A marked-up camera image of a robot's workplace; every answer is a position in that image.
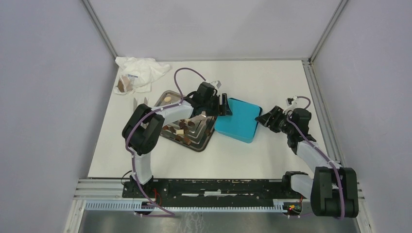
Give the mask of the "steel tray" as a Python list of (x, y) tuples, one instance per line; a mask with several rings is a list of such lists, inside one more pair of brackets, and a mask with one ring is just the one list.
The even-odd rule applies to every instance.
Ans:
[(213, 133), (216, 118), (203, 114), (164, 126), (161, 136), (195, 152), (202, 152)]

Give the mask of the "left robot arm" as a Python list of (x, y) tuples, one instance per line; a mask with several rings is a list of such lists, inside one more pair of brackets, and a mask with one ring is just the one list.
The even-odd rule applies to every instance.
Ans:
[(134, 191), (141, 198), (151, 195), (153, 178), (151, 171), (151, 151), (158, 143), (164, 126), (182, 119), (205, 114), (207, 117), (230, 116), (228, 95), (219, 94), (217, 88), (202, 82), (198, 89), (178, 101), (163, 106), (149, 107), (143, 103), (137, 106), (122, 130), (125, 149), (132, 158)]

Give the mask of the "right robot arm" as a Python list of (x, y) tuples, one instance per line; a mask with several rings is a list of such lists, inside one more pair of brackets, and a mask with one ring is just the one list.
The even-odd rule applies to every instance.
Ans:
[(311, 178), (304, 172), (287, 172), (281, 193), (293, 198), (298, 193), (310, 200), (316, 216), (355, 218), (359, 214), (357, 175), (354, 169), (333, 161), (309, 134), (311, 112), (304, 108), (285, 111), (275, 106), (255, 118), (256, 122), (274, 133), (287, 136), (288, 147), (313, 172)]

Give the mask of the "teal box lid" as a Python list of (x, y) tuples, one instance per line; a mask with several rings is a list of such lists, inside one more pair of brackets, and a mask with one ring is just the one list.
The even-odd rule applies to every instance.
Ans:
[(262, 113), (262, 108), (260, 106), (234, 98), (229, 98), (228, 103), (233, 115), (217, 117), (214, 128), (217, 126), (256, 126), (257, 128), (258, 123), (255, 121), (255, 118)]

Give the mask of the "teal chocolate box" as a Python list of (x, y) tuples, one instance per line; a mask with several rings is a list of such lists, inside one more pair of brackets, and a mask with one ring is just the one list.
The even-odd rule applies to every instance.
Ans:
[(223, 127), (217, 126), (215, 127), (215, 131), (218, 133), (230, 137), (232, 139), (236, 139), (243, 143), (252, 143), (256, 133), (256, 126), (255, 127)]

